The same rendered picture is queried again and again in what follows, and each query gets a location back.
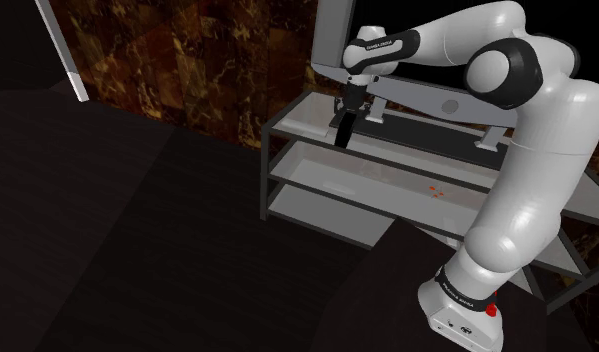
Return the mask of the white door frame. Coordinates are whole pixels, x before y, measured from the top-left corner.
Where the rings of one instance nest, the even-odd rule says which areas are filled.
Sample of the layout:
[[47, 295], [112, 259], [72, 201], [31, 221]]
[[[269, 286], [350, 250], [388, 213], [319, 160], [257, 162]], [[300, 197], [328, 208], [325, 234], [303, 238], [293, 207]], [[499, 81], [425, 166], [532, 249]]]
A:
[[73, 60], [71, 52], [67, 46], [66, 40], [63, 36], [63, 32], [58, 24], [58, 21], [55, 17], [54, 11], [49, 3], [49, 0], [34, 1], [44, 21], [46, 29], [51, 37], [57, 54], [62, 62], [68, 80], [73, 88], [73, 91], [77, 99], [80, 102], [87, 102], [89, 100], [88, 92], [84, 86], [84, 83]]

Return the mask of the glass shelf television stand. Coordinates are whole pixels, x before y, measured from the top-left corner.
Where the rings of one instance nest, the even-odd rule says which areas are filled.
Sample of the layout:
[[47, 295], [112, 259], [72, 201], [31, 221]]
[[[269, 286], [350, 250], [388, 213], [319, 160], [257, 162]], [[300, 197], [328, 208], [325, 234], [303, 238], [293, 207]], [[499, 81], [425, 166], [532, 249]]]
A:
[[305, 91], [262, 128], [284, 137], [276, 156], [261, 150], [260, 216], [275, 215], [370, 248], [401, 217], [456, 244], [493, 186], [508, 142], [476, 147], [480, 133], [387, 111], [361, 122], [346, 148], [334, 144], [330, 95]]

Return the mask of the dark robot stand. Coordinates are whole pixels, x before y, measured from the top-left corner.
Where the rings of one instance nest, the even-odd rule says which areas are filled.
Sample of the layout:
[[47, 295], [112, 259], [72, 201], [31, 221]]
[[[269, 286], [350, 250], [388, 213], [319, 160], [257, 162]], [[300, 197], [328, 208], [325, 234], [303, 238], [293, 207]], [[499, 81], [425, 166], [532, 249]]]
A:
[[[468, 352], [434, 332], [419, 286], [451, 247], [396, 219], [327, 304], [309, 352]], [[498, 291], [502, 352], [593, 352], [569, 309], [548, 314], [537, 297], [507, 282]]]

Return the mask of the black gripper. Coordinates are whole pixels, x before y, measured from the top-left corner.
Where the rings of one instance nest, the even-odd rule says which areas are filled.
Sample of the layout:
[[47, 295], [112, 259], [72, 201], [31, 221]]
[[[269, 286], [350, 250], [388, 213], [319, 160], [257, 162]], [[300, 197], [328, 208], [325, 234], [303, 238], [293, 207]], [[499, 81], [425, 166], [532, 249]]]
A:
[[368, 116], [370, 114], [372, 104], [365, 102], [366, 90], [366, 85], [355, 85], [353, 83], [346, 84], [343, 99], [339, 97], [334, 98], [334, 127], [340, 125], [346, 111], [360, 111], [362, 116]]

